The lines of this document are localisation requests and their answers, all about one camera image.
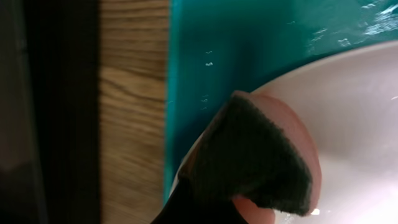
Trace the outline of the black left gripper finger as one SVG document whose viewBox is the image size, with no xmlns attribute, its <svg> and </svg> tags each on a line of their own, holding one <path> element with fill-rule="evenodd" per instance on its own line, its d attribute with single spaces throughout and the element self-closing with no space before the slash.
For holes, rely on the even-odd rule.
<svg viewBox="0 0 398 224">
<path fill-rule="evenodd" d="M 247 221 L 231 201 L 210 205 L 195 201 L 192 185 L 183 179 L 151 224 L 247 224 Z"/>
</svg>

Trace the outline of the white plate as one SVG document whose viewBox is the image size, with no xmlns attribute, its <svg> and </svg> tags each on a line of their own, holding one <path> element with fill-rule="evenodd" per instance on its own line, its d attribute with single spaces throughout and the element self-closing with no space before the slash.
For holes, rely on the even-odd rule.
<svg viewBox="0 0 398 224">
<path fill-rule="evenodd" d="M 397 222 L 397 42 L 313 62 L 250 94 L 295 112 L 317 146 L 322 184 L 304 217 L 233 199 L 247 223 Z"/>
</svg>

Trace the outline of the black plastic tray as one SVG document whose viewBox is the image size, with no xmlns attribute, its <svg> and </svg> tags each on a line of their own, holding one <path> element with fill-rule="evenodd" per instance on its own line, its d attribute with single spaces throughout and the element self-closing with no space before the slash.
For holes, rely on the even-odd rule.
<svg viewBox="0 0 398 224">
<path fill-rule="evenodd" d="M 1 222 L 99 223 L 99 2 L 1 0 Z"/>
</svg>

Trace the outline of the teal plastic tray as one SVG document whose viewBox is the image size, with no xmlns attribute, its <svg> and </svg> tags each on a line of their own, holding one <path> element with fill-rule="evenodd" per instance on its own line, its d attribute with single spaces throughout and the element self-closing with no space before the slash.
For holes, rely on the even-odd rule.
<svg viewBox="0 0 398 224">
<path fill-rule="evenodd" d="M 397 0 L 172 0 L 164 196 L 183 156 L 234 90 L 397 39 Z"/>
</svg>

